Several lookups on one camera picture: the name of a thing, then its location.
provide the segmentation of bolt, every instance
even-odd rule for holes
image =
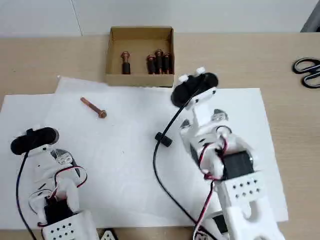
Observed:
[[[170,74],[170,58],[171,54],[169,52],[163,54],[163,70],[165,74]]]
[[[99,118],[104,119],[107,116],[107,112],[105,110],[100,110],[99,108],[97,108],[95,105],[93,105],[91,102],[89,102],[84,97],[81,97],[80,100],[85,105],[87,105],[89,108],[91,108],[93,111],[95,111],[98,114]]]
[[[149,74],[152,74],[152,75],[156,74],[155,59],[156,57],[154,55],[148,55],[146,57],[148,72]]]
[[[156,60],[156,67],[158,68],[158,73],[162,74],[162,56],[164,52],[161,49],[155,51],[155,60]]]
[[[129,62],[129,60],[128,60],[129,57],[130,57],[129,52],[123,51],[123,52],[121,53],[121,58],[122,58],[122,60],[123,60],[124,63],[128,63],[128,62]]]
[[[130,63],[129,63],[130,54],[127,51],[121,53],[122,63],[122,74],[131,74]]]

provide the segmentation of white bracket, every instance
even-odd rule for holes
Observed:
[[[271,209],[261,172],[217,183],[230,240],[285,240]],[[246,217],[243,204],[250,204],[251,215]]]

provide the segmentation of robotic arm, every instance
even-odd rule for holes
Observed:
[[[202,67],[195,75],[181,76],[179,81],[172,93],[172,102],[181,107],[192,97],[185,108],[193,113],[192,122],[186,119],[182,123],[180,135],[204,179],[214,181],[229,239],[284,240],[273,216],[263,174],[255,171],[255,151],[233,133],[226,112],[209,108],[208,101],[217,91],[217,77],[205,73]],[[200,90],[192,96],[196,88]],[[243,205],[250,205],[249,217],[243,213]],[[215,237],[225,239],[222,234]]]
[[[28,154],[34,164],[35,192],[28,199],[30,209],[38,217],[45,240],[98,240],[90,212],[79,206],[78,188],[87,180],[87,173],[68,151],[53,147],[58,139],[55,129],[45,127],[29,129],[11,144],[14,154]]]

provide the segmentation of black cable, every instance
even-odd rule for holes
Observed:
[[[186,101],[184,103],[183,106],[181,106],[179,108],[179,110],[176,112],[176,114],[173,116],[173,118],[170,120],[170,122],[168,123],[168,125],[165,127],[161,138],[157,141],[155,148],[154,148],[154,152],[153,152],[153,171],[154,171],[154,175],[156,177],[156,180],[158,181],[159,185],[161,186],[161,188],[163,189],[163,191],[165,191],[165,193],[171,198],[172,201],[174,201],[174,203],[184,212],[185,215],[188,216],[188,218],[194,223],[196,224],[197,221],[187,212],[187,210],[175,199],[175,197],[169,192],[169,190],[164,186],[163,182],[161,181],[159,175],[158,175],[158,170],[157,170],[157,165],[156,165],[156,160],[157,160],[157,152],[158,152],[158,148],[159,145],[162,141],[162,139],[165,137],[166,133],[168,132],[169,128],[171,127],[171,125],[174,123],[174,121],[177,119],[177,117],[179,116],[179,114],[183,111],[183,109],[188,105],[188,103],[191,101],[191,99],[197,95],[199,87],[197,88],[197,90],[190,96],[190,98],[188,99],[188,101]],[[201,226],[203,231],[210,236],[212,239],[217,240],[206,228],[204,228],[203,226]]]
[[[25,217],[24,217],[24,215],[23,215],[23,213],[22,213],[22,211],[21,211],[20,202],[19,202],[19,184],[20,184],[20,178],[21,178],[22,170],[24,169],[24,166],[25,166],[25,163],[26,163],[28,154],[29,154],[28,151],[24,154],[23,161],[22,161],[22,163],[21,163],[21,167],[20,167],[20,170],[19,170],[19,173],[18,173],[18,177],[16,178],[15,200],[16,200],[16,206],[17,206],[17,208],[18,208],[20,217],[21,217],[21,219],[22,219],[22,221],[23,221],[26,229],[27,229],[28,232],[30,233],[32,239],[33,239],[33,240],[37,240],[35,234],[32,232],[32,230],[31,230],[31,228],[29,227],[27,221],[25,220]]]

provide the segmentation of black scissors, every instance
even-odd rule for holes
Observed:
[[[299,68],[299,64],[301,63],[311,63],[312,66],[308,66],[306,68]],[[295,74],[305,74],[310,73],[309,75],[303,77],[301,79],[301,83],[303,86],[309,89],[318,89],[320,88],[320,84],[311,84],[309,80],[315,79],[316,77],[320,77],[320,60],[313,57],[304,57],[297,60],[292,65],[292,71]]]

